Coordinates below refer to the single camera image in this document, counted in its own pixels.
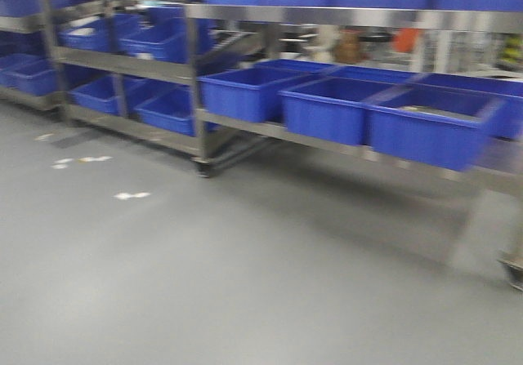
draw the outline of stainless steel shelf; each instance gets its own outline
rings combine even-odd
[[[19,18],[0,16],[0,30],[13,33],[34,33],[42,30],[43,18],[41,14],[21,16]]]
[[[103,69],[112,73],[124,73],[137,77],[182,83],[184,85],[192,84],[192,73],[189,65],[143,60],[136,57],[84,51],[68,47],[54,47],[53,55],[56,60],[68,65],[81,65],[93,69]]]
[[[16,89],[0,87],[0,99],[43,111],[54,109],[60,104],[60,93],[51,93],[47,96],[31,96]]]
[[[521,12],[219,6],[211,4],[187,4],[186,11],[190,18],[216,20],[523,33],[523,13]]]
[[[226,65],[240,61],[263,48],[262,36],[259,33],[236,32],[230,38],[215,46],[212,51],[199,56],[198,67],[206,71],[222,71],[221,62]]]
[[[99,14],[102,10],[102,1],[85,2],[76,6],[64,7],[53,11],[56,23],[63,24],[85,16]],[[0,16],[0,31],[13,33],[34,33],[44,26],[43,14],[31,16],[11,17]]]
[[[198,109],[197,115],[200,120],[214,122],[237,130],[286,140],[370,162],[378,162],[403,170],[419,171],[445,180],[467,182],[504,194],[520,196],[519,183],[523,173],[523,145],[521,143],[493,140],[492,145],[489,146],[485,155],[478,162],[478,166],[470,171],[459,172],[379,154],[372,151],[368,146],[342,145],[328,140],[293,134],[288,132],[283,125],[274,122],[245,122],[211,114],[205,109]]]
[[[103,114],[77,105],[70,105],[69,111],[71,118],[75,120],[108,128],[124,135],[147,140],[156,145],[162,145],[194,156],[199,153],[198,140],[191,136],[166,131],[128,118]]]

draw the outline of metal shelf frame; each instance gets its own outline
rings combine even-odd
[[[419,28],[496,33],[523,33],[523,13],[474,11],[420,11],[356,9],[331,7],[258,7],[187,4],[189,18],[265,21],[268,23],[267,47],[274,56],[278,51],[281,24],[335,24],[355,26],[382,26],[391,28]],[[510,194],[517,198],[523,216],[523,144],[495,142],[477,166],[470,171],[457,172],[428,166],[419,162],[378,154],[368,146],[348,146],[327,140],[293,134],[282,124],[274,122],[251,123],[209,113],[201,101],[196,116],[202,122],[214,122],[242,130],[317,149],[344,154],[376,164],[388,165],[406,171],[417,171],[449,181],[464,182],[484,189]],[[523,218],[509,253],[502,254],[500,262],[507,271],[509,283],[523,291]]]
[[[60,94],[51,93],[46,96],[32,96],[9,87],[0,87],[0,99],[29,106],[30,108],[47,111],[60,105]]]
[[[105,4],[105,14],[110,16],[109,0],[98,0]],[[286,140],[300,145],[345,154],[376,164],[385,164],[406,171],[420,171],[430,176],[474,184],[493,189],[518,198],[523,216],[523,147],[516,142],[496,142],[489,153],[476,167],[467,172],[456,172],[409,162],[373,152],[369,147],[346,146],[326,140],[296,135],[286,131],[278,123],[250,123],[225,118],[209,113],[201,101],[198,84],[200,66],[212,66],[222,55],[241,56],[265,47],[269,57],[279,54],[281,24],[335,24],[357,26],[382,26],[391,28],[418,28],[448,31],[476,31],[495,33],[523,33],[523,13],[475,12],[475,11],[424,11],[393,9],[357,9],[339,7],[257,7],[220,6],[184,3],[188,34],[187,65],[175,65],[154,60],[139,60],[117,54],[80,51],[57,45],[52,28],[51,10],[48,0],[44,3],[46,33],[50,53],[59,71],[63,64],[84,65],[103,69],[117,75],[131,74],[146,78],[161,79],[190,85],[193,94],[195,137],[180,136],[169,131],[147,126],[125,117],[100,114],[89,109],[64,103],[67,118],[89,122],[109,128],[125,135],[178,149],[194,156],[200,174],[205,176],[217,162],[212,155],[226,143],[236,131],[247,131],[265,137]],[[241,34],[204,56],[196,55],[198,46],[197,19],[237,20],[265,22],[264,34]],[[67,86],[62,84],[62,94],[67,96]],[[218,132],[208,133],[207,122],[223,126]],[[501,259],[507,269],[510,283],[523,290],[523,229],[516,236],[513,249]]]
[[[349,7],[215,6],[188,4],[190,18],[335,24],[464,32],[523,33],[523,12],[397,10]]]
[[[111,29],[111,17],[114,13],[114,7],[120,3],[115,0],[95,0],[86,4],[92,5],[89,10],[92,11],[93,15],[100,14],[108,18],[108,23],[110,25],[110,40],[112,43],[115,43],[114,31]],[[57,14],[51,9],[50,0],[42,0],[42,8],[44,10],[42,17],[45,22],[44,27],[47,49],[51,54],[54,66],[60,76],[59,94],[62,99],[60,107],[65,121],[71,122],[73,120],[78,120],[81,122],[87,122],[97,127],[104,127],[127,136],[147,140],[157,145],[166,146],[187,153],[199,162],[207,159],[218,151],[236,133],[236,131],[229,130],[225,127],[222,127],[220,130],[215,132],[208,132],[206,125],[196,117],[194,117],[194,128],[197,130],[197,135],[195,137],[184,136],[175,132],[152,127],[129,118],[127,115],[127,105],[123,89],[123,75],[180,83],[191,87],[193,96],[198,97],[198,93],[195,91],[195,81],[198,77],[197,68],[200,58],[199,56],[192,55],[195,53],[192,40],[188,40],[190,63],[187,65],[157,60],[138,59],[131,56],[121,55],[116,51],[105,53],[60,47],[54,26],[55,24],[68,22],[75,17],[82,16],[86,13],[87,10],[81,9],[82,5],[79,7],[81,12],[80,15],[75,15],[73,12]],[[192,33],[195,34],[196,27],[193,23],[194,20],[187,20],[189,35]],[[223,46],[223,48],[217,48],[215,51],[210,52],[209,56],[202,56],[201,64],[206,67],[212,67],[215,59],[219,59],[222,53],[252,50],[252,47],[255,46],[255,38],[256,37],[253,37],[252,34],[242,34],[241,37],[231,40],[231,42],[229,42],[228,45]],[[71,102],[69,94],[67,93],[69,87],[64,78],[64,65],[79,65],[112,73],[115,76],[114,89],[117,92],[118,107],[120,108],[122,116],[98,113]]]

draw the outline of caster wheel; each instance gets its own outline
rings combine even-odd
[[[210,179],[212,177],[213,168],[211,163],[196,162],[195,165],[198,176],[203,179]]]
[[[508,282],[512,287],[523,292],[523,268],[521,264],[515,264],[511,260],[501,260],[505,271],[507,271]]]

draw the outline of metal rack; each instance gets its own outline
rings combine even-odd
[[[69,20],[91,16],[99,12],[101,2],[86,2],[72,7],[65,7],[52,11],[53,18],[60,23]],[[35,33],[45,29],[45,15],[43,13],[21,17],[0,17],[0,31],[13,33]],[[51,93],[46,96],[31,96],[14,88],[0,88],[0,97],[4,100],[16,102],[37,110],[51,110],[60,105],[60,94]]]
[[[96,0],[99,4],[98,13],[111,17],[113,5],[111,1],[131,1],[136,0]],[[167,0],[170,2],[184,2],[184,0]],[[49,52],[52,53],[55,67],[59,74],[63,74],[63,65],[79,65],[94,69],[104,70],[113,73],[115,78],[115,90],[119,98],[119,107],[122,114],[126,114],[125,97],[123,94],[122,75],[133,75],[137,77],[162,80],[165,82],[175,82],[191,87],[194,101],[198,98],[195,91],[198,69],[202,66],[212,66],[215,59],[227,53],[247,53],[255,51],[261,47],[261,42],[256,34],[239,33],[227,42],[209,52],[205,56],[196,58],[193,56],[194,48],[192,42],[196,36],[196,27],[192,25],[193,20],[187,20],[190,48],[189,64],[168,63],[157,60],[143,60],[119,53],[104,53],[96,51],[84,51],[68,47],[60,47],[56,40],[55,30],[52,28],[56,20],[53,20],[50,11],[49,0],[43,0],[44,16],[47,22],[47,45]],[[67,95],[67,85],[65,80],[60,81],[62,90],[62,110],[65,119],[87,122],[98,127],[109,128],[128,136],[136,137],[157,145],[164,145],[169,148],[185,152],[194,157],[196,162],[204,162],[212,156],[220,147],[225,144],[234,134],[234,130],[221,127],[221,129],[209,133],[205,124],[195,119],[196,136],[185,136],[160,128],[152,127],[137,120],[128,118],[127,115],[114,116],[102,114],[83,107],[72,105]]]
[[[96,0],[106,5],[109,0]],[[456,172],[431,167],[417,162],[377,154],[365,146],[354,147],[300,136],[288,132],[284,125],[274,122],[250,123],[209,113],[201,102],[198,75],[202,66],[212,66],[221,56],[237,56],[266,48],[269,57],[279,54],[281,24],[335,24],[357,26],[381,26],[391,28],[419,28],[453,31],[480,31],[496,33],[523,33],[523,13],[475,12],[475,11],[420,11],[392,9],[357,9],[331,7],[256,7],[217,6],[184,3],[188,31],[190,62],[187,65],[141,60],[120,54],[80,51],[57,45],[52,28],[51,9],[44,1],[44,17],[50,53],[61,70],[63,64],[82,65],[121,74],[178,82],[191,86],[193,92],[196,137],[188,137],[145,125],[135,120],[97,113],[71,105],[67,102],[67,86],[62,84],[63,110],[67,118],[109,128],[123,134],[148,140],[173,149],[184,151],[194,157],[200,175],[207,176],[219,159],[212,155],[238,130],[260,136],[286,140],[300,145],[345,154],[357,159],[398,167],[406,171],[420,171],[450,181],[467,182],[493,189],[518,198],[523,211],[523,145],[517,142],[495,141],[482,160],[470,171]],[[265,22],[260,33],[237,33],[215,47],[211,52],[196,55],[198,45],[197,19],[235,20]],[[123,91],[121,85],[117,91]],[[223,127],[208,133],[207,122]],[[516,236],[510,254],[502,256],[510,282],[523,290],[523,229]]]
[[[265,21],[273,26],[272,42],[277,47],[278,24],[336,24],[382,26],[391,28],[419,28],[438,30],[482,31],[496,33],[523,33],[523,14],[508,12],[475,11],[417,11],[387,9],[356,9],[329,7],[257,7],[214,6],[188,4],[189,18]],[[518,199],[523,215],[523,145],[519,142],[494,141],[485,156],[470,171],[457,172],[432,167],[418,162],[405,161],[373,152],[367,146],[348,146],[288,132],[284,125],[274,122],[251,123],[209,113],[199,105],[196,115],[201,122],[214,122],[223,126],[268,136],[279,140],[306,145],[317,149],[345,154],[397,167],[418,171],[437,178],[465,182],[485,189],[510,194]],[[503,254],[500,261],[507,270],[511,285],[523,290],[523,221],[516,234],[512,250]]]

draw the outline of epoxy floor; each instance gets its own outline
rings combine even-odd
[[[295,145],[203,180],[6,103],[0,173],[2,365],[523,363],[508,196]]]

